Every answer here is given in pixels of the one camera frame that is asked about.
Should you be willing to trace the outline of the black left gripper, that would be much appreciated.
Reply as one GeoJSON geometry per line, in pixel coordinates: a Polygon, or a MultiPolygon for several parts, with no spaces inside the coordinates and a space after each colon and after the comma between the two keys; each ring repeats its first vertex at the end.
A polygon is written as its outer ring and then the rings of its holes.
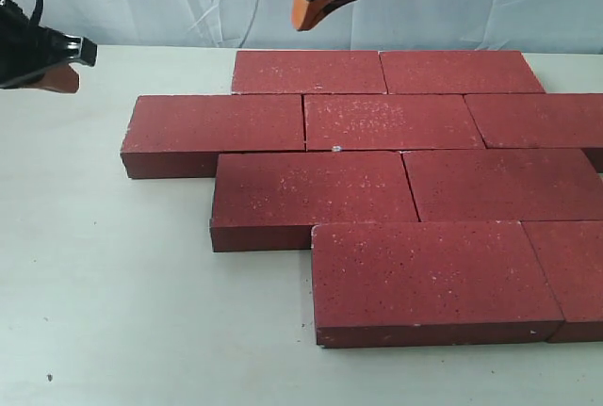
{"type": "Polygon", "coordinates": [[[58,56],[67,63],[94,67],[97,44],[85,37],[60,35],[54,29],[41,27],[13,0],[1,0],[2,89],[34,83],[33,89],[77,93],[79,74],[69,64],[43,72],[58,56]]]}

